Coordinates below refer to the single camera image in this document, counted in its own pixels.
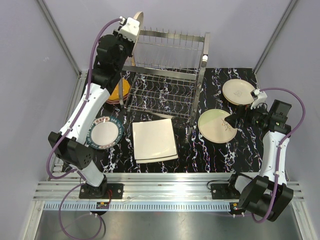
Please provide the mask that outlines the cream round plate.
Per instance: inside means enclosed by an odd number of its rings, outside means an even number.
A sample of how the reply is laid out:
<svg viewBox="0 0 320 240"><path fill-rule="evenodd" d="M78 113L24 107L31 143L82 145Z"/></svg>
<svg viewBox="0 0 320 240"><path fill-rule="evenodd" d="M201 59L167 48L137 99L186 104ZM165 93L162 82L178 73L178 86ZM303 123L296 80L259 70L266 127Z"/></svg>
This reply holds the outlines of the cream round plate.
<svg viewBox="0 0 320 240"><path fill-rule="evenodd" d="M242 79L230 79L222 86L222 93L226 99L235 103L252 103L254 101L251 91L255 87Z"/></svg>

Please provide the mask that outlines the pale green round plate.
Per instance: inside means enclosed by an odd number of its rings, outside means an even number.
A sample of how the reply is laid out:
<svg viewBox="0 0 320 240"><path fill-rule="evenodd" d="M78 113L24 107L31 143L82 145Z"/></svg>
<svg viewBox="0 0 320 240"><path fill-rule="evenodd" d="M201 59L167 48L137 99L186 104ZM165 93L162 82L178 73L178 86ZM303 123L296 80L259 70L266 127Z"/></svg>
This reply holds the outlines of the pale green round plate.
<svg viewBox="0 0 320 240"><path fill-rule="evenodd" d="M231 141L238 130L225 121L225 118L229 116L230 113L222 109L205 111L198 119L199 132L205 139L216 144L224 144Z"/></svg>

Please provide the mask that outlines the green rimmed white plate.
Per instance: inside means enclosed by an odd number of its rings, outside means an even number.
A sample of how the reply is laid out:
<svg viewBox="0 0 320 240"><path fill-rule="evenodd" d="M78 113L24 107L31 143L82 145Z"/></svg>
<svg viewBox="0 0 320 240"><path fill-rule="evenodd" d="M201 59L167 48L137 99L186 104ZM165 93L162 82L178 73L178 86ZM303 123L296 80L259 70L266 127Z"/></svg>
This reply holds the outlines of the green rimmed white plate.
<svg viewBox="0 0 320 240"><path fill-rule="evenodd" d="M113 116L96 118L86 135L86 144L96 150L105 150L116 145L122 138L123 124Z"/></svg>

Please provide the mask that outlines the white square plate black rim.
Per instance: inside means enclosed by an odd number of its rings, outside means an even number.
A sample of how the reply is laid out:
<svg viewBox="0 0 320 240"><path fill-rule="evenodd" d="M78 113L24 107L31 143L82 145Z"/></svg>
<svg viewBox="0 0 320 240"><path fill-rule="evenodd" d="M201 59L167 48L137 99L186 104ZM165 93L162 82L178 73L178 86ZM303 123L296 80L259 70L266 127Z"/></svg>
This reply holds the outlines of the white square plate black rim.
<svg viewBox="0 0 320 240"><path fill-rule="evenodd" d="M136 159L137 164L149 164L149 163L157 163L157 162L165 162L169 160L175 160L179 157L178 154L166 157L159 157L159 158L150 158L150 159Z"/></svg>

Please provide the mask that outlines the tan round plate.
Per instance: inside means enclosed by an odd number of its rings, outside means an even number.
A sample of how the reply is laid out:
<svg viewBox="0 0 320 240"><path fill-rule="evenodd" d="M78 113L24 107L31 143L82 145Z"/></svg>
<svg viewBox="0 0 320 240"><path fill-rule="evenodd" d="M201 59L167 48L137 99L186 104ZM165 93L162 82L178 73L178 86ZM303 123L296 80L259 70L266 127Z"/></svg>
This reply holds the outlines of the tan round plate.
<svg viewBox="0 0 320 240"><path fill-rule="evenodd" d="M250 103L237 103L237 102L231 101L231 100L228 99L228 98L226 98L226 100L227 100L229 103L231 103L231 104L233 104L233 105L236 105L236 106L239 106L239 105L244 105L244 106L246 106L246 105L251 105L251 104L252 104L252 102L250 102Z"/></svg>

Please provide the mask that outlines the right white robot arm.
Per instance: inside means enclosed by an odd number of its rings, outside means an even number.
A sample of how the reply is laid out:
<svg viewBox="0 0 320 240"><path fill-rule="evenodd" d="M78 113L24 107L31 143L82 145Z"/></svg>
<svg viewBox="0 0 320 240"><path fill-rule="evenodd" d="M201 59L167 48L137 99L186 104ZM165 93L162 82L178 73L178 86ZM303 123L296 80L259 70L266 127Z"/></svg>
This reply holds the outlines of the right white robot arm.
<svg viewBox="0 0 320 240"><path fill-rule="evenodd" d="M225 121L232 127L257 127L263 133L263 157L260 172L254 178L234 173L228 180L226 192L239 206L253 215L274 222L293 198L285 175L286 148L291 126L286 123L291 104L275 100L266 109L263 103L256 108L238 105Z"/></svg>

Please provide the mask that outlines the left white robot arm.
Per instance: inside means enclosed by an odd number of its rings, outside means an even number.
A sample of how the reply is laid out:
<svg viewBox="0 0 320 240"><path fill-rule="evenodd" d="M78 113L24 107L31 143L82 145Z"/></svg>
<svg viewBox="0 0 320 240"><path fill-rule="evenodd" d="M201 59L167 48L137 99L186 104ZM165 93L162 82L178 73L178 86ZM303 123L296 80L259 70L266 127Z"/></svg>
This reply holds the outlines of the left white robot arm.
<svg viewBox="0 0 320 240"><path fill-rule="evenodd" d="M98 36L93 44L87 72L87 85L76 109L59 132L51 132L48 141L52 147L49 158L56 156L83 179L82 190L97 199L105 197L107 178L93 159L95 150L87 146L89 133L96 115L122 79L121 72L127 58L132 57L137 36L113 33Z"/></svg>

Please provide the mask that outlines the pink and cream plate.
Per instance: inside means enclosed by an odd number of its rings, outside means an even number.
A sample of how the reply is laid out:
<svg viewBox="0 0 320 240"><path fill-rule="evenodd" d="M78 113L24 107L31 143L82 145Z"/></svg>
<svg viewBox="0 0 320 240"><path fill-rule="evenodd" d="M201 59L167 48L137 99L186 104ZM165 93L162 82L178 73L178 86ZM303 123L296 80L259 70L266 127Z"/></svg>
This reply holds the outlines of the pink and cream plate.
<svg viewBox="0 0 320 240"><path fill-rule="evenodd" d="M131 66L135 66L135 65L136 65L134 52L135 52L135 48L136 48L137 45L138 45L138 40L139 40L140 32L141 32L141 30L142 30L142 28L143 28L144 13L143 13L142 11L138 11L138 12L134 15L133 18L139 22L139 31L138 31L138 35L137 35L137 38L136 38L136 41L135 41L135 44L134 44L134 47L133 47L133 51L132 51Z"/></svg>

